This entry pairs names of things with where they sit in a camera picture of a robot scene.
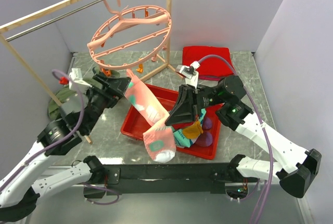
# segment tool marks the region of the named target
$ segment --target marble table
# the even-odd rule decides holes
[[[144,57],[146,52],[127,51],[117,52],[117,56],[105,57],[108,62],[112,59],[112,64],[123,64],[126,60],[137,60]],[[272,115],[267,103],[267,99],[262,87],[262,83],[255,65],[253,55],[249,51],[232,52],[231,58],[233,65],[240,78],[244,82],[264,121],[274,127]],[[176,67],[182,63],[182,52],[171,52],[171,65]],[[81,68],[82,74],[86,77],[92,77],[92,68],[96,64],[92,61],[88,53],[75,53],[71,67]],[[144,63],[144,72],[141,76],[160,66],[161,62],[146,61]],[[178,90],[181,80],[169,69],[165,69],[146,81],[148,84],[164,87],[167,89]],[[200,84],[213,86],[216,82],[199,81]],[[251,106],[250,100],[246,96],[243,102]],[[94,142],[90,145],[85,140],[74,149],[72,149],[62,160],[55,165],[70,165],[74,160],[82,160],[88,155],[97,156],[104,164],[152,164],[145,150],[144,143],[131,139],[120,133],[120,128],[130,108],[130,103],[121,99],[113,109],[106,109],[98,120],[95,128],[91,132],[91,139]],[[175,158],[170,161],[173,164],[183,163],[221,163],[229,162],[236,154],[244,154],[254,159],[269,160],[268,154],[259,146],[254,144],[246,137],[231,131],[229,128],[221,126],[219,144],[214,160],[205,160],[188,154],[177,152]]]

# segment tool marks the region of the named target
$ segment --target pink hanger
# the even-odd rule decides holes
[[[167,41],[170,37],[170,31],[171,31],[171,17],[170,17],[170,14],[165,9],[158,7],[158,6],[145,5],[145,6],[139,6],[139,7],[134,7],[134,8],[130,8],[130,9],[126,9],[127,8],[126,7],[121,12],[119,12],[116,10],[112,10],[105,0],[103,2],[105,4],[107,10],[110,13],[115,14],[115,16],[113,16],[111,19],[106,21],[94,34],[91,42],[87,44],[89,52],[90,52],[93,60],[96,63],[98,63],[101,68],[104,68],[107,70],[120,70],[120,69],[127,69],[132,66],[141,64],[144,61],[146,61],[147,59],[155,56],[158,53],[158,51],[161,50],[163,48],[163,46],[167,43]],[[118,3],[118,6],[121,5],[120,0],[117,0],[117,3]],[[148,9],[154,9],[154,10],[156,10],[157,13],[154,15],[151,15],[151,16],[147,16]],[[133,18],[134,12],[139,11],[139,10],[144,10],[145,16],[147,16],[147,17],[143,18],[143,19]],[[129,14],[129,13],[132,14],[132,18],[123,17],[124,15]],[[109,29],[107,33],[101,34],[101,32],[104,28],[109,27],[109,24],[117,19],[119,19],[119,22],[117,22],[111,29]],[[161,24],[161,23],[167,23],[166,28],[159,30],[157,32],[154,32],[152,34],[149,34],[147,36],[144,36],[142,38],[136,39],[134,41],[131,41],[129,43],[126,43],[124,45],[112,48],[110,50],[106,50],[106,51],[103,51],[103,52],[100,52],[97,54],[94,52],[98,47],[100,47],[100,46],[103,47],[106,40],[110,37],[113,37],[113,35],[115,33],[118,33],[125,29],[134,27],[135,25],[138,25],[138,24]],[[112,66],[110,64],[104,64],[100,60],[100,58],[104,55],[127,48],[129,46],[133,46],[135,44],[141,43],[143,41],[157,37],[162,34],[165,34],[162,43],[158,47],[154,48],[150,54],[148,54],[147,56],[145,56],[143,58],[140,58],[136,62],[133,62],[131,64],[125,63],[123,65]]]

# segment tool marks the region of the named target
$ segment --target folded red towel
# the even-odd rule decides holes
[[[215,54],[226,59],[229,64],[233,65],[230,59],[229,49],[226,47],[213,46],[185,46],[183,48],[183,65],[190,65],[206,55]],[[219,77],[232,75],[230,68],[218,58],[205,60],[198,68],[199,78],[201,80],[220,80]]]

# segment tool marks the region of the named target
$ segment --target green fabric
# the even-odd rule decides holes
[[[96,80],[93,80],[92,78],[84,78],[84,81],[87,83],[94,85],[101,89],[102,85],[98,83]],[[56,93],[56,97],[60,100],[61,103],[65,103],[66,99],[70,96],[74,95],[76,92],[69,89],[69,85],[65,85],[60,91]],[[48,104],[48,117],[50,120],[57,119],[57,116],[59,115],[59,106],[56,104],[56,102],[52,99],[50,103]]]

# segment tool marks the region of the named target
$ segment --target pink sock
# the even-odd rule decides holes
[[[169,113],[131,70],[127,70],[127,74],[132,80],[125,97],[152,126],[143,133],[146,150],[154,161],[166,163],[174,158],[176,152],[172,129],[164,124]]]

